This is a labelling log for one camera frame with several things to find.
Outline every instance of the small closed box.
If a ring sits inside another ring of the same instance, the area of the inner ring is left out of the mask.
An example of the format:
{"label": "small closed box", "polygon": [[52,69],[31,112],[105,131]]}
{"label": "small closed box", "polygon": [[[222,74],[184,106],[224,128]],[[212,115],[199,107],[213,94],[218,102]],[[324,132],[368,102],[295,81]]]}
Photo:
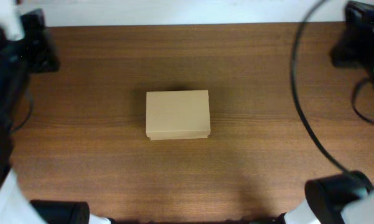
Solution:
{"label": "small closed box", "polygon": [[146,134],[151,140],[207,138],[207,90],[147,92]]}

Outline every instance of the box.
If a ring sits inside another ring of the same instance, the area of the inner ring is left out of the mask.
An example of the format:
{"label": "box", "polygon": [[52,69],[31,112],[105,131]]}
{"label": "box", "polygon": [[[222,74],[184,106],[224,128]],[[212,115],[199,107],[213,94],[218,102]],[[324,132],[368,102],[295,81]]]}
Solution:
{"label": "box", "polygon": [[151,140],[208,138],[208,91],[147,92],[146,116]]}

